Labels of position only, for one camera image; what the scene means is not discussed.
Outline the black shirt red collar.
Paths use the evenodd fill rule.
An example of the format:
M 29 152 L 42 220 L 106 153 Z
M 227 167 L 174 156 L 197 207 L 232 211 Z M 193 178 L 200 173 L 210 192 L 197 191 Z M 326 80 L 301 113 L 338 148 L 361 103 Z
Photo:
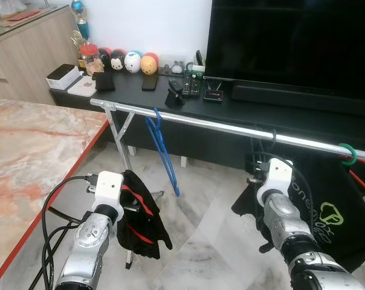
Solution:
M 158 241 L 164 241 L 169 250 L 173 248 L 161 221 L 160 208 L 135 172 L 125 170 L 122 175 L 119 203 L 124 207 L 124 214 L 116 224 L 117 241 L 135 254 L 160 259 Z

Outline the red plastic hanger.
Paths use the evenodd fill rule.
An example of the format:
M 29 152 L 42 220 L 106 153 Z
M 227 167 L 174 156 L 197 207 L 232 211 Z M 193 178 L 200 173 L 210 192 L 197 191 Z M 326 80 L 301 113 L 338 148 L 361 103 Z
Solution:
M 342 160 L 343 165 L 346 167 L 347 171 L 349 172 L 350 176 L 360 185 L 362 189 L 365 190 L 365 182 L 362 180 L 357 174 L 353 171 L 351 171 L 350 167 L 351 165 L 346 165 L 346 163 L 354 163 L 351 157 L 346 157 L 344 155 L 338 155 L 338 157 Z M 357 160 L 359 163 L 365 164 L 365 159 L 359 158 Z

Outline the black soundbar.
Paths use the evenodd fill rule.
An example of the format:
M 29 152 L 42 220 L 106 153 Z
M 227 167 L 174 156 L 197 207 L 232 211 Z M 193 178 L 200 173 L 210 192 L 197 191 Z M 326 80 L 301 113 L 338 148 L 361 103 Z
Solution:
M 365 118 L 365 100 L 348 97 L 293 92 L 285 89 L 257 88 L 246 85 L 233 85 L 230 97 L 233 100 L 244 100 L 245 102 L 351 114 Z

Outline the black flat television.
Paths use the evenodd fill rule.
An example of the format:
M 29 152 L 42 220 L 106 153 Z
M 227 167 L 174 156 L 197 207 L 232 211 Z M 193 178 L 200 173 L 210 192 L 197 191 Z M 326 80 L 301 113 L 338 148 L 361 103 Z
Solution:
M 213 0 L 205 75 L 365 98 L 365 0 Z

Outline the silver metal clothes rack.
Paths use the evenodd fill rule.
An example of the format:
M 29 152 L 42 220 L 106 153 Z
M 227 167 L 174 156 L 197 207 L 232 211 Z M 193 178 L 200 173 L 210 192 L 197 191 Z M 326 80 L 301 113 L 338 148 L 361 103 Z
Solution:
M 351 149 L 355 149 L 353 146 L 347 143 L 327 144 L 315 140 L 281 135 L 276 132 L 265 132 L 264 130 L 259 130 L 257 128 L 240 127 L 237 125 L 229 125 L 215 121 L 200 120 L 198 118 L 190 118 L 184 115 L 171 114 L 168 112 L 163 113 L 160 111 L 160 113 L 161 118 L 163 119 L 161 124 L 163 124 L 163 121 L 166 120 L 169 122 L 214 130 L 216 132 L 224 132 L 227 134 L 247 137 L 254 141 L 254 144 L 250 147 L 245 159 L 244 170 L 249 172 L 249 174 L 255 174 L 255 164 L 259 158 L 270 158 L 271 155 L 276 155 L 277 152 L 311 151 L 331 153 L 335 156 L 338 156 L 348 154 Z M 365 160 L 365 151 L 359 149 L 356 150 L 358 158 Z M 355 166 L 355 172 L 362 180 L 365 181 L 365 164 L 357 162 L 357 165 Z M 363 196 L 364 189 L 361 188 L 354 179 L 353 181 Z

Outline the black set-top box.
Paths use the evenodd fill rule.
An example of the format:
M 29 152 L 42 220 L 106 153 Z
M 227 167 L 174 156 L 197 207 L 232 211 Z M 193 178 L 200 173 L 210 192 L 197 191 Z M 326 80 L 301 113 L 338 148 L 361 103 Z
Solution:
M 221 85 L 207 85 L 207 89 L 205 90 L 202 99 L 204 99 L 205 102 L 222 103 L 224 100 L 224 92 L 219 88 L 221 88 Z

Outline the green white cup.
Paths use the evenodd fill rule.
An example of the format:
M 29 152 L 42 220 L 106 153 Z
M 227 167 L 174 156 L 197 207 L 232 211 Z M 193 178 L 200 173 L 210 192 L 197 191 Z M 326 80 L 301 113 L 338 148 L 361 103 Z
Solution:
M 205 60 L 202 57 L 202 53 L 200 53 L 200 50 L 196 50 L 195 61 L 189 63 L 188 71 L 193 78 L 202 79 L 204 77 Z

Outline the black remote on stand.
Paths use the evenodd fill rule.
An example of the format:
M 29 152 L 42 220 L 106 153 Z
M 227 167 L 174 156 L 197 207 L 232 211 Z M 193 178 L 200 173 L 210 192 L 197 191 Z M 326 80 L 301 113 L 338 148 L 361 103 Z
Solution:
M 169 79 L 168 94 L 165 105 L 170 108 L 179 108 L 184 105 L 184 100 L 181 97 L 183 87 L 174 79 Z

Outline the black flat phone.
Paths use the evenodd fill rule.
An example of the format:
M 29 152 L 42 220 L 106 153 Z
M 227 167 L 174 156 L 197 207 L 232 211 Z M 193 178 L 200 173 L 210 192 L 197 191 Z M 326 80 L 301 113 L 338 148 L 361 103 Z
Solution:
M 142 91 L 154 91 L 158 83 L 158 75 L 144 75 L 142 79 L 141 90 Z

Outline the black television console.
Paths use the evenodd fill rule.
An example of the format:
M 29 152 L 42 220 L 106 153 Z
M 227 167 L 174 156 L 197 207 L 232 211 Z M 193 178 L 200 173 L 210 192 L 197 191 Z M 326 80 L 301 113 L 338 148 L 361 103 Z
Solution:
M 265 132 L 320 141 L 347 143 L 365 151 L 365 118 L 310 109 L 255 104 L 225 98 L 210 102 L 186 98 L 180 108 L 166 106 L 168 78 L 161 76 L 154 91 L 144 91 L 142 74 L 116 72 L 115 89 L 98 91 L 97 99 L 133 107 L 158 108 L 163 113 L 179 114 L 233 126 L 257 128 Z M 245 168 L 246 154 L 254 144 L 247 137 L 216 132 L 201 127 L 164 120 L 161 133 L 169 153 L 235 169 Z

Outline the black round plush toy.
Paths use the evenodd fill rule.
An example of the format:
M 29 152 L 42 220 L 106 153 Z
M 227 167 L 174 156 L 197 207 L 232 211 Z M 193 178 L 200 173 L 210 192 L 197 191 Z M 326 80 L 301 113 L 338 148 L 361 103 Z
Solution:
M 110 64 L 113 70 L 122 70 L 124 69 L 124 59 L 126 53 L 122 49 L 112 50 L 110 54 Z

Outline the flat white box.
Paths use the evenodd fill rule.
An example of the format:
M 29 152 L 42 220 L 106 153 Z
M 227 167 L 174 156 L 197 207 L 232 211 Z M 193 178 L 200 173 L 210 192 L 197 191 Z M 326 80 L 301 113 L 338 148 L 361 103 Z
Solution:
M 78 81 L 76 81 L 66 91 L 67 94 L 78 95 L 81 97 L 91 97 L 97 91 L 96 80 L 94 80 L 91 76 L 81 76 Z

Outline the white cardboard box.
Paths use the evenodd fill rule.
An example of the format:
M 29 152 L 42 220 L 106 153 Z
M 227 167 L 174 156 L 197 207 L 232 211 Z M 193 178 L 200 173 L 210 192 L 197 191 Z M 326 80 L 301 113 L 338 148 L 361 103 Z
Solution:
M 63 64 L 51 72 L 45 80 L 52 89 L 67 89 L 77 81 L 82 72 L 72 64 Z

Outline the blue gold trophy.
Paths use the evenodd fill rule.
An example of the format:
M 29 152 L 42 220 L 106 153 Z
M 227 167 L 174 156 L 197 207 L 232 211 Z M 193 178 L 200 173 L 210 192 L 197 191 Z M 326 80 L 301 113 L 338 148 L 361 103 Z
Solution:
M 72 14 L 76 19 L 76 25 L 80 35 L 86 41 L 86 44 L 89 43 L 89 27 L 88 27 L 88 20 L 86 17 L 88 14 L 86 13 L 86 8 L 84 3 L 81 0 L 72 0 L 70 3 L 70 8 Z

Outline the light wooden cabinet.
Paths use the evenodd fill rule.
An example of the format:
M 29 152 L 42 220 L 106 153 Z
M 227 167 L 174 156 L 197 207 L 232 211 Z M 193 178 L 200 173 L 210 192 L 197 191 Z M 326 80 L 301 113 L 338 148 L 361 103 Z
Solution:
M 70 37 L 76 29 L 69 6 L 38 14 L 13 28 L 0 28 L 0 98 L 54 104 L 45 78 L 80 56 Z

